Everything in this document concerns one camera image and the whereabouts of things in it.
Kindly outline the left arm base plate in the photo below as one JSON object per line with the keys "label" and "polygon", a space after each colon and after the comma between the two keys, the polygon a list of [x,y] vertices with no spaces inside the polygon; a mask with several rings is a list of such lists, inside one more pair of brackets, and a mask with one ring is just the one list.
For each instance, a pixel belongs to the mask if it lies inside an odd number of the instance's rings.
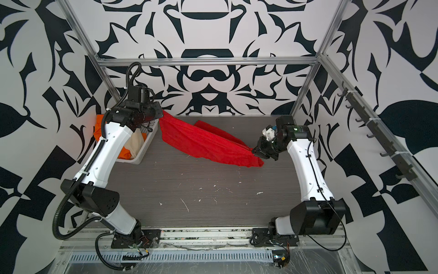
{"label": "left arm base plate", "polygon": [[141,231],[137,229],[130,235],[116,232],[114,233],[111,248],[132,248],[134,244],[139,248],[150,248],[160,242],[161,232],[160,229],[142,229]]}

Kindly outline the red shorts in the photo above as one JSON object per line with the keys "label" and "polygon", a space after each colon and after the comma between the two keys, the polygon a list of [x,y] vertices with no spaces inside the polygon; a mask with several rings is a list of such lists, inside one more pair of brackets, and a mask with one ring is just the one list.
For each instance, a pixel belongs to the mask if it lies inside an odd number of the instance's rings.
{"label": "red shorts", "polygon": [[242,140],[206,122],[197,121],[191,125],[164,112],[159,125],[165,143],[194,158],[239,167],[264,165]]}

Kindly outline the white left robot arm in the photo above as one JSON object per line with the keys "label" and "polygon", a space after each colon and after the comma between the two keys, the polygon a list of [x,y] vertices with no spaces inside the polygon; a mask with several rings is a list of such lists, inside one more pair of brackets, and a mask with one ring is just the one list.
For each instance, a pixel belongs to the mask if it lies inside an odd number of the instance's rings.
{"label": "white left robot arm", "polygon": [[103,115],[101,136],[91,156],[73,179],[66,179],[61,184],[65,197],[52,223],[56,238],[65,240],[77,233],[62,235],[59,231],[60,213],[68,201],[93,214],[92,221],[102,221],[117,234],[134,236],[139,233],[139,222],[120,204],[120,195],[106,187],[111,170],[132,134],[144,123],[162,117],[163,109],[158,102],[127,102]]}

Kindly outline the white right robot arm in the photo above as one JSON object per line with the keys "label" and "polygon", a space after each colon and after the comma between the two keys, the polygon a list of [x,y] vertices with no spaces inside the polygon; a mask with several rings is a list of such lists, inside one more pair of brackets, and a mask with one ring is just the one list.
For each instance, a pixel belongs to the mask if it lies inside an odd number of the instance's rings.
{"label": "white right robot arm", "polygon": [[281,116],[275,126],[262,131],[252,153],[262,159],[278,160],[288,153],[297,174],[301,203],[288,216],[275,218],[271,226],[277,235],[332,235],[346,213],[345,202],[329,190],[314,152],[308,126],[297,125],[292,116]]}

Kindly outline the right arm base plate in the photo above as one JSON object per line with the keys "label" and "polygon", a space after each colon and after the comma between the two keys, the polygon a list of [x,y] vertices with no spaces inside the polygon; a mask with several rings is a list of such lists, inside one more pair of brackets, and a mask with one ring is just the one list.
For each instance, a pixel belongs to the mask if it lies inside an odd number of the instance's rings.
{"label": "right arm base plate", "polygon": [[297,247],[297,235],[277,235],[271,228],[253,228],[249,243],[255,247]]}

